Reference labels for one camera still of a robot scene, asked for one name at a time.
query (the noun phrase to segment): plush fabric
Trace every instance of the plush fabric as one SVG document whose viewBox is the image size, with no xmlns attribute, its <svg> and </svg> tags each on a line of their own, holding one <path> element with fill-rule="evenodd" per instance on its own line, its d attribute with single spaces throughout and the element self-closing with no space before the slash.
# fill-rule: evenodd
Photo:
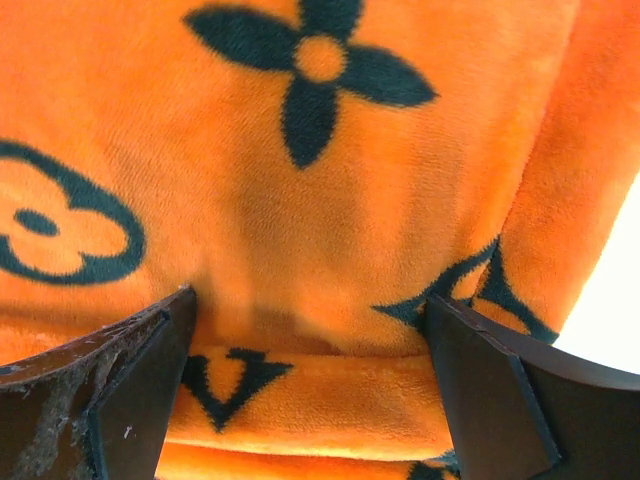
<svg viewBox="0 0 640 480">
<path fill-rule="evenodd" d="M 638 25 L 633 0 L 1 1 L 0 365 L 190 283 L 158 478 L 455 478 L 426 296 L 555 340 L 640 168 Z"/>
</svg>

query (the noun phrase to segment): flower pattern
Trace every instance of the flower pattern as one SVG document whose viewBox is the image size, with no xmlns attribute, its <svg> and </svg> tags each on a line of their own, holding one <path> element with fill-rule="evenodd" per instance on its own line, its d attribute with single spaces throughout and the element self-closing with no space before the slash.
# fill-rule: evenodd
<svg viewBox="0 0 640 480">
<path fill-rule="evenodd" d="M 236 6 L 206 6 L 186 24 L 213 51 L 262 71 L 290 72 L 281 129 L 298 168 L 328 145 L 338 115 L 338 90 L 391 107 L 414 107 L 435 93 L 422 75 L 391 51 L 351 42 L 362 0 L 299 0 L 301 28 Z"/>
<path fill-rule="evenodd" d="M 0 268 L 53 284 L 102 283 L 140 263 L 142 227 L 112 195 L 54 159 L 0 142 Z"/>
</svg>

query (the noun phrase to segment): orange blanket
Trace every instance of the orange blanket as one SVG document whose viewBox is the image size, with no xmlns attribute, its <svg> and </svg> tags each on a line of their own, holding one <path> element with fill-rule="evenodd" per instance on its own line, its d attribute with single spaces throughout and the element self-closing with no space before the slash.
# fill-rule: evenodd
<svg viewBox="0 0 640 480">
<path fill-rule="evenodd" d="M 1 0 L 0 365 L 191 283 L 158 478 L 455 478 L 425 297 L 556 338 L 640 168 L 638 25 L 633 0 Z"/>
</svg>

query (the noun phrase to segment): black flower petal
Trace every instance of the black flower petal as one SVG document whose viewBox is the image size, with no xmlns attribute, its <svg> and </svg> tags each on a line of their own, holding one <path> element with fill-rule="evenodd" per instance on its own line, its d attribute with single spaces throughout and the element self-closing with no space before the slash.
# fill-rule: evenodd
<svg viewBox="0 0 640 480">
<path fill-rule="evenodd" d="M 417 70 L 391 52 L 374 47 L 348 48 L 347 68 L 339 84 L 367 100 L 396 107 L 420 105 L 435 97 Z"/>
<path fill-rule="evenodd" d="M 346 42 L 360 18 L 362 0 L 300 0 L 303 35 L 327 34 Z"/>
<path fill-rule="evenodd" d="M 277 18 L 242 7 L 203 7 L 186 24 L 212 50 L 260 70 L 291 70 L 298 33 Z"/>
<path fill-rule="evenodd" d="M 311 165 L 329 143 L 337 115 L 336 89 L 296 77 L 282 114 L 285 143 L 299 168 Z"/>
</svg>

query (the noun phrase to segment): black flower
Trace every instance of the black flower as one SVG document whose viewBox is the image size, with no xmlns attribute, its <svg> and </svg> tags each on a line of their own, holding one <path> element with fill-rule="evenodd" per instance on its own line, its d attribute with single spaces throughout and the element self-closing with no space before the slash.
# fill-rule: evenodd
<svg viewBox="0 0 640 480">
<path fill-rule="evenodd" d="M 434 98 L 427 81 L 403 59 L 389 50 L 349 41 L 362 0 L 299 0 L 299 7 L 299 30 L 245 7 L 206 6 L 185 19 L 209 48 L 228 60 L 294 74 L 281 128 L 299 168 L 311 165 L 329 143 L 338 89 L 398 108 Z"/>
</svg>

